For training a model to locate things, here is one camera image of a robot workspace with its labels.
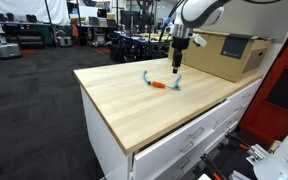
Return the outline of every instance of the label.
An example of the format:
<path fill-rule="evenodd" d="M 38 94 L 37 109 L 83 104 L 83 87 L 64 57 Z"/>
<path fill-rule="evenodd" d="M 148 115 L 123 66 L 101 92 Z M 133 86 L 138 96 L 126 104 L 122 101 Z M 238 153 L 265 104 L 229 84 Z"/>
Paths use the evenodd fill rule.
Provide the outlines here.
<path fill-rule="evenodd" d="M 225 38 L 221 55 L 241 59 L 251 36 L 230 34 Z"/>

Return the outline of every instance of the drawer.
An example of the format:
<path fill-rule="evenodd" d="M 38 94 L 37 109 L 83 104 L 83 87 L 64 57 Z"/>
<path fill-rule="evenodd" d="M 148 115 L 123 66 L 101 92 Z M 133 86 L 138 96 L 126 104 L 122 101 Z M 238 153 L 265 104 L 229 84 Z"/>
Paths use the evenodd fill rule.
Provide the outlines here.
<path fill-rule="evenodd" d="M 217 136 L 217 134 L 214 133 L 213 136 L 210 137 L 210 139 L 215 139 L 215 140 L 205 148 L 204 153 L 208 154 L 209 152 L 211 152 L 220 142 L 223 141 L 223 139 L 225 138 L 225 134 L 226 132 L 222 132 L 220 133 L 220 135 Z"/>
<path fill-rule="evenodd" d="M 261 85 L 262 79 L 259 79 L 246 88 L 238 91 L 227 99 L 230 100 L 233 104 L 244 105 L 248 102 L 251 102 L 255 93 L 257 92 L 258 87 Z"/>
<path fill-rule="evenodd" d="M 215 128 L 215 131 L 218 132 L 224 132 L 228 127 L 231 127 L 231 125 L 234 122 L 239 122 L 243 116 L 243 114 L 245 113 L 247 107 L 249 106 L 249 103 L 246 103 L 244 106 L 241 106 L 241 108 L 239 108 L 238 111 L 236 111 L 235 113 L 233 113 L 229 118 L 227 118 L 222 124 L 220 124 L 219 126 L 217 126 Z"/>
<path fill-rule="evenodd" d="M 232 109 L 231 103 L 225 101 L 135 155 L 132 172 L 135 180 L 154 179 L 159 176 L 209 137 L 219 119 L 223 116 L 229 117 Z"/>
<path fill-rule="evenodd" d="M 201 144 L 194 147 L 194 149 L 192 149 L 184 157 L 158 176 L 156 180 L 180 179 L 184 174 L 190 171 L 197 162 L 201 160 L 200 157 L 203 155 L 205 149 L 205 146 L 202 147 Z"/>

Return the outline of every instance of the table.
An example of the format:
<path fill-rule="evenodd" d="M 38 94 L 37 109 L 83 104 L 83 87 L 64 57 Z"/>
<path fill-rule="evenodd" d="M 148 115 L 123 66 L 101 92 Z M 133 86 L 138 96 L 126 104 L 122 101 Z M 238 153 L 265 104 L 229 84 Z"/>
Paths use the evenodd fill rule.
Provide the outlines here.
<path fill-rule="evenodd" d="M 40 30 L 43 34 L 44 42 L 48 45 L 54 45 L 54 46 L 56 45 L 56 34 L 55 34 L 55 30 L 53 29 L 53 26 L 51 24 L 17 22 L 17 21 L 0 22 L 0 24 L 2 26 L 6 26 L 6 27 L 11 27 L 11 26 L 20 27 L 18 29 L 30 29 L 31 27 L 33 27 L 33 28 L 46 27 L 47 31 Z M 10 31 L 14 31 L 14 29 L 9 30 L 8 28 L 6 28 L 7 34 L 10 34 L 10 35 L 14 34 L 17 36 L 16 32 L 10 32 Z"/>
<path fill-rule="evenodd" d="M 232 83 L 186 65 L 181 91 L 144 83 L 147 70 L 150 80 L 173 85 L 171 64 L 158 59 L 74 71 L 107 179 L 181 177 L 236 128 L 261 83 L 261 74 Z"/>
<path fill-rule="evenodd" d="M 130 39 L 129 33 L 125 33 L 125 32 L 121 33 L 121 31 L 115 31 L 115 33 L 117 35 L 123 37 L 123 38 Z M 152 33 L 151 34 L 151 41 L 149 41 L 148 37 L 149 37 L 148 33 L 135 34 L 135 35 L 131 36 L 132 40 L 135 40 L 139 43 L 152 43 L 152 44 L 156 45 L 158 43 L 158 39 L 160 37 L 160 34 Z M 171 41 L 171 40 L 172 40 L 171 36 L 163 35 L 161 42 Z"/>

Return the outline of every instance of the blue object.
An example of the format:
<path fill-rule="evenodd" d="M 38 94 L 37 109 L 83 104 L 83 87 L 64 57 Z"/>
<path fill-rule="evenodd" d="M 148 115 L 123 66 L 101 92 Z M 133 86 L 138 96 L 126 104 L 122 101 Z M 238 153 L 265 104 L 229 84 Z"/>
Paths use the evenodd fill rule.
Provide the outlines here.
<path fill-rule="evenodd" d="M 171 22 L 171 18 L 170 17 L 167 17 L 166 19 L 165 19 L 165 24 L 169 24 Z"/>
<path fill-rule="evenodd" d="M 143 79 L 144 79 L 144 81 L 146 82 L 146 84 L 150 86 L 150 85 L 152 85 L 152 82 L 149 81 L 149 80 L 147 80 L 146 74 L 147 74 L 147 70 L 145 70 L 144 73 L 143 73 Z M 179 82 L 181 79 L 182 79 L 182 75 L 179 74 L 178 77 L 177 77 L 177 79 L 176 79 L 176 81 L 175 81 L 175 85 L 173 86 L 173 89 L 180 90 L 180 86 L 178 85 L 178 82 Z"/>
<path fill-rule="evenodd" d="M 180 86 L 178 85 L 178 82 L 182 79 L 182 75 L 179 74 L 176 81 L 175 81 L 175 85 L 174 85 L 174 89 L 180 89 Z"/>
<path fill-rule="evenodd" d="M 72 10 L 72 14 L 78 14 L 78 12 L 77 12 L 77 9 L 76 9 L 76 8 L 73 8 L 73 10 Z"/>
<path fill-rule="evenodd" d="M 144 81 L 146 82 L 147 85 L 151 85 L 152 84 L 151 81 L 148 81 L 146 79 L 146 73 L 147 73 L 147 71 L 145 70 L 144 73 L 143 73 L 143 79 L 144 79 Z"/>

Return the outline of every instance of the drawer handle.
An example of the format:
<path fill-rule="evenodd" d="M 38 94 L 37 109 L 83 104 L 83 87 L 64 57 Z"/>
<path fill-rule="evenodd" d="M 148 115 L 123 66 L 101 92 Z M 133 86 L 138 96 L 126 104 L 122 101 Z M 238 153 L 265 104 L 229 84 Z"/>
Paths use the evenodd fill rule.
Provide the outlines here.
<path fill-rule="evenodd" d="M 175 176 L 175 177 L 172 177 L 172 179 L 174 179 L 174 180 L 178 180 L 178 179 L 180 179 L 180 178 L 182 177 L 182 175 L 184 174 L 184 170 L 183 170 L 183 169 L 180 169 L 180 170 L 181 170 L 181 173 L 178 174 L 178 175 Z"/>
<path fill-rule="evenodd" d="M 194 143 L 192 143 L 192 141 L 190 141 L 190 143 L 185 148 L 180 149 L 180 151 L 182 153 L 187 153 L 193 146 L 194 146 Z"/>
<path fill-rule="evenodd" d="M 200 128 L 198 128 L 198 130 L 195 133 L 190 134 L 188 136 L 195 139 L 195 138 L 199 137 L 203 132 L 204 132 L 204 128 L 200 127 Z"/>
<path fill-rule="evenodd" d="M 239 111 L 239 110 L 241 110 L 241 109 L 243 109 L 243 106 L 240 105 L 238 108 L 235 108 L 235 109 L 234 109 L 234 112 Z"/>
<path fill-rule="evenodd" d="M 227 133 L 227 132 L 229 132 L 231 130 L 231 128 L 230 127 L 227 127 L 227 129 L 224 131 L 224 133 Z"/>
<path fill-rule="evenodd" d="M 187 166 L 187 165 L 191 162 L 190 158 L 186 158 L 186 159 L 187 159 L 187 161 L 185 162 L 185 164 L 183 164 L 183 165 L 180 167 L 180 169 L 184 169 L 185 166 Z"/>
<path fill-rule="evenodd" d="M 229 126 L 229 125 L 231 125 L 232 123 L 234 123 L 234 122 L 236 122 L 236 121 L 237 121 L 237 118 L 234 117 L 234 120 L 228 121 L 228 122 L 227 122 L 227 125 Z"/>
<path fill-rule="evenodd" d="M 244 99 L 244 98 L 248 98 L 248 97 L 250 97 L 250 96 L 251 96 L 250 93 L 246 93 L 246 94 L 242 97 L 242 99 Z"/>
<path fill-rule="evenodd" d="M 288 163 L 288 160 L 287 160 L 286 158 L 283 158 L 283 160 L 284 160 L 286 163 Z"/>

